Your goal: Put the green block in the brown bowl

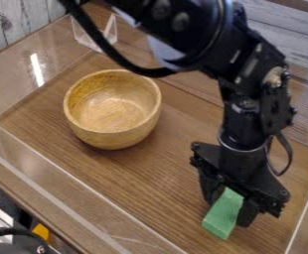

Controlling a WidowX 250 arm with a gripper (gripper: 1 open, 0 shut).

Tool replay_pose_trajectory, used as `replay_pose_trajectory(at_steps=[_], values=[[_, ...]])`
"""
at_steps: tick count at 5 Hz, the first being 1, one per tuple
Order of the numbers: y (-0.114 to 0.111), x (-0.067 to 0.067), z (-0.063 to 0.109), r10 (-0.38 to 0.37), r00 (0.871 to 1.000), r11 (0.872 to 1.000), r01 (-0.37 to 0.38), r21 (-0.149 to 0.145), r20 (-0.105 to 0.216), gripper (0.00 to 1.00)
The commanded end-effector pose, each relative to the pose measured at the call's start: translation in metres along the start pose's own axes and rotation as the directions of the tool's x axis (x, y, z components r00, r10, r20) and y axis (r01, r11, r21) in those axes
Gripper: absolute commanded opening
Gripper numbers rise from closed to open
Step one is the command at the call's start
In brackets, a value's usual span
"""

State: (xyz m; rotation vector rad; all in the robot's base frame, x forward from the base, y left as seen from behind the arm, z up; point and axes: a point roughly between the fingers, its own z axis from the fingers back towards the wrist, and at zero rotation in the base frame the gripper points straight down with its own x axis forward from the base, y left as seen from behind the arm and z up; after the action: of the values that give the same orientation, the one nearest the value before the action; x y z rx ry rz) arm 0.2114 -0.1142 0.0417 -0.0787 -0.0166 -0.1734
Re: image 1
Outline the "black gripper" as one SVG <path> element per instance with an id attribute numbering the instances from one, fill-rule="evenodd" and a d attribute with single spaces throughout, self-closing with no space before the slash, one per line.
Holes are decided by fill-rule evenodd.
<path id="1" fill-rule="evenodd" d="M 277 139 L 290 156 L 290 145 L 278 133 L 266 138 L 257 147 L 248 149 L 232 144 L 225 135 L 220 135 L 220 144 L 193 142 L 190 164 L 199 173 L 199 184 L 206 203 L 214 205 L 225 188 L 232 189 L 244 198 L 236 224 L 249 227 L 260 213 L 278 217 L 290 199 L 290 193 L 277 177 L 289 169 L 290 162 L 282 170 L 272 164 L 269 150 L 272 140 Z"/>

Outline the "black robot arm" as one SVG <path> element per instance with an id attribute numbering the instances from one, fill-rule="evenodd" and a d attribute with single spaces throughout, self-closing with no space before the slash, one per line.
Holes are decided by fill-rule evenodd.
<path id="1" fill-rule="evenodd" d="M 225 105 L 217 144 L 195 142 L 191 165 L 203 198 L 215 204 L 226 190 L 242 197 L 236 223 L 281 214 L 290 193 L 270 162 L 274 142 L 292 125 L 289 65 L 278 48 L 253 30 L 240 0 L 103 0 L 149 38 L 159 66 L 132 63 L 104 38 L 76 0 L 59 0 L 92 41 L 127 70 L 147 77 L 198 71 L 220 84 Z"/>

